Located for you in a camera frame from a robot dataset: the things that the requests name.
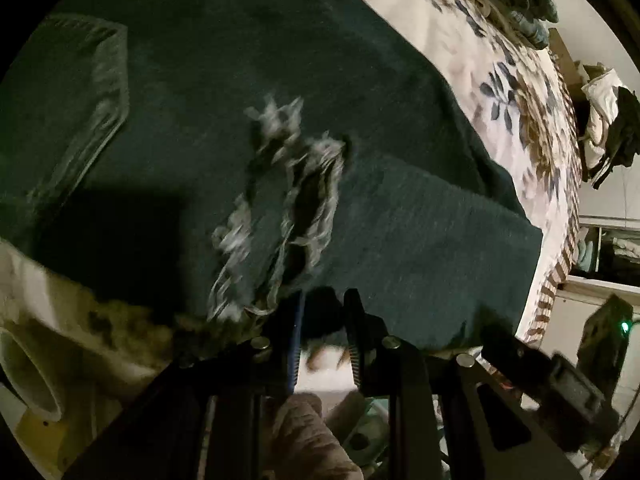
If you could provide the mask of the white cylindrical tube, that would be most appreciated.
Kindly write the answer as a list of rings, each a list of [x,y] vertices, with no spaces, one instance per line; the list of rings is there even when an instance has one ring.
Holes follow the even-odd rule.
[[[47,422],[66,410],[64,344],[40,325],[1,327],[1,367],[26,405]]]

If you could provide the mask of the white shelf unit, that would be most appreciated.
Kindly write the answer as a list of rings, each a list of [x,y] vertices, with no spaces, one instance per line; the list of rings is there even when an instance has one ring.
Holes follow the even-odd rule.
[[[632,309],[628,320],[617,320],[628,344],[612,404],[623,412],[639,389],[639,232],[586,226],[570,275],[556,293],[544,348],[577,363],[585,322],[612,295]]]

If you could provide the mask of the floral white bed blanket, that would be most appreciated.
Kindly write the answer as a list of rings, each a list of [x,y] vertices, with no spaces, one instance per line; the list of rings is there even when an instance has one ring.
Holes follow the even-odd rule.
[[[301,99],[344,145],[330,244],[282,296],[311,341],[357,287],[425,349],[491,320],[538,344],[575,238],[575,121],[548,53],[470,0],[63,0],[35,42],[80,50],[94,157],[73,188],[1,199],[1,322],[37,325],[138,376],[202,315],[207,244],[245,194],[247,107]]]

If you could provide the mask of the white and black hanging garment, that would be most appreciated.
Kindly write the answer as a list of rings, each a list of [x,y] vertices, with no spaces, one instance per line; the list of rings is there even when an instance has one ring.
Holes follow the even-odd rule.
[[[598,63],[584,70],[589,115],[580,154],[584,181],[597,190],[616,167],[630,168],[639,155],[639,100],[614,68]]]

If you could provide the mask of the dark green pants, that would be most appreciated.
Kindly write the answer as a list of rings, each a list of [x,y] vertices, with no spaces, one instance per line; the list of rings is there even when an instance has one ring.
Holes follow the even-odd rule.
[[[423,349],[518,327],[541,245],[449,84],[362,0],[62,0],[1,70],[1,235],[97,300],[338,301]]]

